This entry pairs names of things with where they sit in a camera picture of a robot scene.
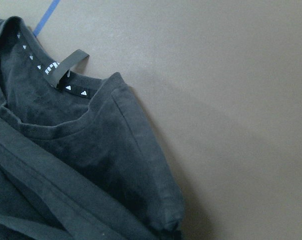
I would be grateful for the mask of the black graphic t-shirt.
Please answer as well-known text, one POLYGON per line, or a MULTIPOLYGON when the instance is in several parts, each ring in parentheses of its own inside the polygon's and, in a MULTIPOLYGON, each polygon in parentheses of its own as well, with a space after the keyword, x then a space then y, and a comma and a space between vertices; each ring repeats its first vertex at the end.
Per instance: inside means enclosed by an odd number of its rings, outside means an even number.
POLYGON ((179 240, 184 206, 119 73, 97 79, 0 19, 0 240, 179 240))

